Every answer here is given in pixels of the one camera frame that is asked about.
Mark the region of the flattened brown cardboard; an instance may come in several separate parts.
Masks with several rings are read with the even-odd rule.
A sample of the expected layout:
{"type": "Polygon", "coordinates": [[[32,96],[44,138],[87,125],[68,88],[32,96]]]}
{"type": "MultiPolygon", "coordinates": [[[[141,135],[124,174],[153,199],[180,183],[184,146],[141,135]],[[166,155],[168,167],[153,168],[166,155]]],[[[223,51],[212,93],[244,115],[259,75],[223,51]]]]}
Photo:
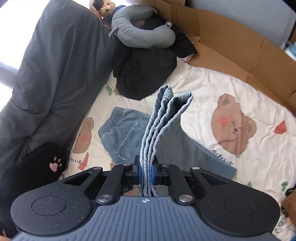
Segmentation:
{"type": "Polygon", "coordinates": [[[295,113],[295,61],[254,30],[184,1],[142,1],[198,48],[190,65],[239,78],[295,113]]]}

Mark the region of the dark grey duvet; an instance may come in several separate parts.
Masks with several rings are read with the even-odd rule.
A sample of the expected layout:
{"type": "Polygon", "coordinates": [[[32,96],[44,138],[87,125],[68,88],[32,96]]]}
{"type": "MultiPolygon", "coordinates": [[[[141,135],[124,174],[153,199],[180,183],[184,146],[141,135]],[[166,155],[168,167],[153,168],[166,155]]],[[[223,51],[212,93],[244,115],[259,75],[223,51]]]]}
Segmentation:
{"type": "Polygon", "coordinates": [[[1,111],[1,169],[43,144],[69,143],[111,74],[109,32],[74,1],[47,4],[1,111]]]}

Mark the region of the teal detergent bottle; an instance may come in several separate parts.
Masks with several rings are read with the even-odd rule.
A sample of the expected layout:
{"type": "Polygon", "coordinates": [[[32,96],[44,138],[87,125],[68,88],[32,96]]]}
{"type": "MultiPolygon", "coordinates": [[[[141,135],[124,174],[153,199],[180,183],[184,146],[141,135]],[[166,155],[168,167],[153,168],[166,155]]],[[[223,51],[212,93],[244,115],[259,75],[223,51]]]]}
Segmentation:
{"type": "Polygon", "coordinates": [[[291,44],[286,50],[285,53],[290,56],[293,60],[296,59],[296,42],[291,44]]]}

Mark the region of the grey plush toy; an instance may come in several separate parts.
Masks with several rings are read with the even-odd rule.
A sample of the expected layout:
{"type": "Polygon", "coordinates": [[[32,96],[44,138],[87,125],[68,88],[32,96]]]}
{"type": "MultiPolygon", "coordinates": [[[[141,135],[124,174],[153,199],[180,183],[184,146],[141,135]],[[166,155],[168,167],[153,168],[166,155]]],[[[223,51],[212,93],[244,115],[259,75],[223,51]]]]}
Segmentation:
{"type": "Polygon", "coordinates": [[[171,22],[166,22],[152,30],[143,28],[155,12],[154,8],[141,4],[125,6],[117,10],[112,17],[109,37],[115,35],[124,45],[131,48],[170,47],[176,39],[171,29],[171,22]]]}

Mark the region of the black garment pile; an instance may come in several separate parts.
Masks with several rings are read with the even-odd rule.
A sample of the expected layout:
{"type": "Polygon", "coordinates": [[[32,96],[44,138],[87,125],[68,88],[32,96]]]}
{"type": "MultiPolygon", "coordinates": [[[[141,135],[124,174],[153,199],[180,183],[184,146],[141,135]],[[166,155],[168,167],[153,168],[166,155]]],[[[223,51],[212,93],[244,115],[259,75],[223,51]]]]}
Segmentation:
{"type": "Polygon", "coordinates": [[[158,90],[177,67],[177,58],[197,54],[189,38],[172,27],[176,39],[172,46],[162,49],[131,48],[119,43],[112,58],[113,76],[120,95],[141,100],[158,90]]]}

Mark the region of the cream bear print bedsheet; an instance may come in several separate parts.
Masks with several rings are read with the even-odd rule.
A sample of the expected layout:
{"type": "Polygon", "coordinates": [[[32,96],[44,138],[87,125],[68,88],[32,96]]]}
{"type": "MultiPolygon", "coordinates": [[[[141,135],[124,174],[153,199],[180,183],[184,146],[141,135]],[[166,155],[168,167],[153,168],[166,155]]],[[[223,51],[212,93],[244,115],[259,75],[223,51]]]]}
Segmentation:
{"type": "MultiPolygon", "coordinates": [[[[121,96],[111,75],[76,136],[65,176],[94,166],[109,170],[140,153],[155,94],[142,100],[121,96]]],[[[295,117],[233,76],[181,60],[166,81],[174,95],[192,92],[181,115],[180,138],[199,146],[200,158],[181,158],[182,169],[199,166],[230,174],[234,181],[271,195],[280,205],[295,186],[295,117]]]]}

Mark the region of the light blue denim jeans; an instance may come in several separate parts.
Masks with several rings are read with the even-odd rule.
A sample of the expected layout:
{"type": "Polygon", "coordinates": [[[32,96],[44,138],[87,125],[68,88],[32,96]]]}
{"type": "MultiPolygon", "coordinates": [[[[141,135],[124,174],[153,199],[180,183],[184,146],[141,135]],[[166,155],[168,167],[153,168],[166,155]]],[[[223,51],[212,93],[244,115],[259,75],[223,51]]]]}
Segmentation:
{"type": "Polygon", "coordinates": [[[152,183],[152,164],[173,164],[188,171],[197,166],[232,179],[236,169],[190,138],[181,127],[181,114],[193,100],[192,92],[174,95],[170,85],[162,86],[152,114],[114,107],[99,128],[98,135],[114,164],[133,164],[139,156],[141,196],[157,196],[152,183]]]}

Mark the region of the black cat paw glove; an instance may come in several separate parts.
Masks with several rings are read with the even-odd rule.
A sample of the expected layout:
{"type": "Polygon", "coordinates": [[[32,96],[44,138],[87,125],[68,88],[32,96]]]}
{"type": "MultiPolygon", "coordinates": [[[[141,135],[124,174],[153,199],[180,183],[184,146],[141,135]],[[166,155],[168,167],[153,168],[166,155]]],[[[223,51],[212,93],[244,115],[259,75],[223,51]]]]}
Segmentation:
{"type": "Polygon", "coordinates": [[[67,167],[65,148],[44,144],[19,162],[1,171],[1,237],[18,232],[11,218],[11,205],[21,194],[55,182],[67,167]]]}

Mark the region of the brown teddy bear toy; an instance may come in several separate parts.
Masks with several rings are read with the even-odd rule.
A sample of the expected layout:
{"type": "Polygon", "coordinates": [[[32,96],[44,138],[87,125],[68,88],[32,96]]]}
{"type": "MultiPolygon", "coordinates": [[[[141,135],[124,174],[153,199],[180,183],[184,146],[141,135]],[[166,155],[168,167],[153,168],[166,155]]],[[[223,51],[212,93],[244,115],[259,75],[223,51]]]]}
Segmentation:
{"type": "Polygon", "coordinates": [[[92,6],[95,13],[102,19],[112,15],[115,11],[115,3],[110,0],[94,0],[92,6]]]}

